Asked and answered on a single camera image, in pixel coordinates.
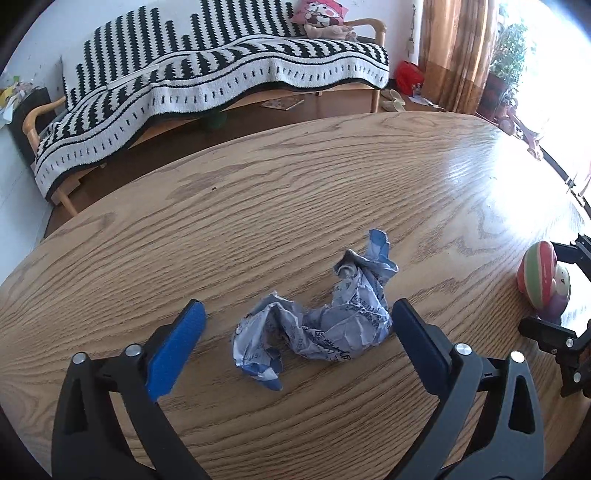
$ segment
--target pair of slippers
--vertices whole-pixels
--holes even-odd
[[[388,112],[406,112],[404,99],[396,90],[382,90],[382,96],[388,100],[382,100],[380,106]]]

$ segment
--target red plastic bag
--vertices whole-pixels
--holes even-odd
[[[398,86],[398,91],[404,95],[414,96],[421,94],[425,75],[418,69],[414,63],[401,61],[394,72],[394,79]]]

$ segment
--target cartoon character pillow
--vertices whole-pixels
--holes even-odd
[[[291,22],[319,28],[343,25],[348,11],[335,0],[303,0]]]

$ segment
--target striped ceramic figurine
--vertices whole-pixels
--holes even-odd
[[[552,243],[543,240],[527,249],[517,271],[517,286],[541,319],[560,323],[570,300],[570,276],[558,264]]]

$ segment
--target silver screw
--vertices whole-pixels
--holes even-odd
[[[470,355],[472,353],[472,347],[466,343],[458,343],[456,345],[456,352],[460,355]]]
[[[513,359],[514,362],[517,362],[518,364],[522,364],[523,362],[525,362],[525,357],[523,356],[523,353],[521,352],[511,352],[511,358]]]
[[[132,343],[125,349],[125,355],[138,356],[142,352],[142,346],[137,343]]]
[[[86,354],[84,352],[78,352],[72,357],[72,362],[76,365],[80,365],[84,360],[86,360]]]

